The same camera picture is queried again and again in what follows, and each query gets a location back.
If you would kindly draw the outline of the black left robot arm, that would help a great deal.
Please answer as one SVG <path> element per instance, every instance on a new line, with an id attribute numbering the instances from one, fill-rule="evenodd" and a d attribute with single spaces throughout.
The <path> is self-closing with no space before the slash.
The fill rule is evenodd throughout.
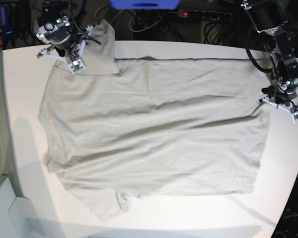
<path id="1" fill-rule="evenodd" d="M 264 43 L 268 51 L 272 68 L 261 67 L 252 56 L 250 49 L 246 53 L 253 65 L 261 72 L 270 75 L 271 85 L 262 88 L 265 95 L 258 100 L 280 108 L 298 120 L 298 62 L 295 58 L 295 49 L 291 44 L 284 25 L 288 22 L 286 13 L 276 0 L 243 0 L 241 7 L 247 12 L 253 28 L 249 30 L 259 34 L 266 34 L 271 40 Z"/>

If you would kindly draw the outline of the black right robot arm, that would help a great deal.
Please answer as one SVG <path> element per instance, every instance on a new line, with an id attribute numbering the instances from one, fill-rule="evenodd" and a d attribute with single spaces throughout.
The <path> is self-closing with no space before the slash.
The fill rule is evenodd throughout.
<path id="1" fill-rule="evenodd" d="M 50 56 L 65 62 L 71 71 L 85 68 L 82 53 L 88 41 L 101 43 L 92 37 L 96 24 L 81 28 L 87 1 L 44 0 L 42 14 L 34 23 L 37 39 L 49 45 L 37 53 L 37 58 Z"/>

